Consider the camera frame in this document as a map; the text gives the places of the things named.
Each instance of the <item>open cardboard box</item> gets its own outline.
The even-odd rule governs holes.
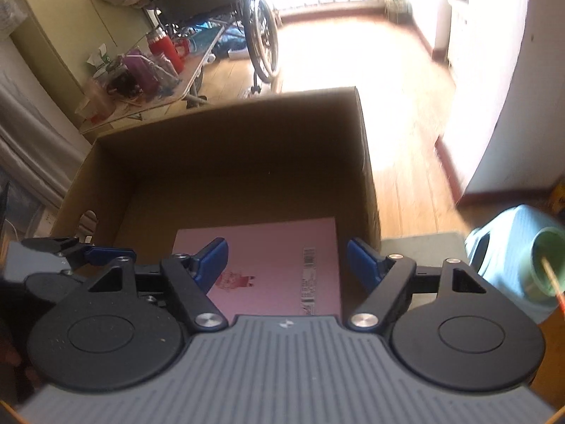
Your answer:
[[[380,239],[357,90],[208,106],[104,134],[52,235],[73,236],[88,210],[98,219],[93,242],[131,247],[140,264],[170,255],[179,229],[335,217],[347,315],[365,297],[347,242]]]

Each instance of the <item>red thermos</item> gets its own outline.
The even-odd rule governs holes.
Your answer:
[[[184,62],[179,57],[179,53],[174,47],[173,42],[161,27],[157,27],[148,33],[147,42],[149,50],[154,56],[158,56],[161,53],[165,54],[166,58],[173,64],[177,73],[183,71]]]

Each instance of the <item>gray curtain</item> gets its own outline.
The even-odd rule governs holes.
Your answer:
[[[0,69],[0,165],[6,172],[59,208],[83,159]]]

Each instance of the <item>cabinet door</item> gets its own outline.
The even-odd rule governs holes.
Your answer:
[[[87,59],[105,43],[108,53],[117,47],[91,0],[27,0],[41,29],[79,84],[92,74]]]
[[[128,6],[114,6],[103,0],[91,0],[118,46],[118,52],[125,52],[135,46],[151,30],[143,10]]]

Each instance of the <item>pink box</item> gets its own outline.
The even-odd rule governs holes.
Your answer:
[[[173,253],[195,254],[216,237],[228,241],[230,257],[208,297],[229,321],[341,314],[334,218],[181,229]]]

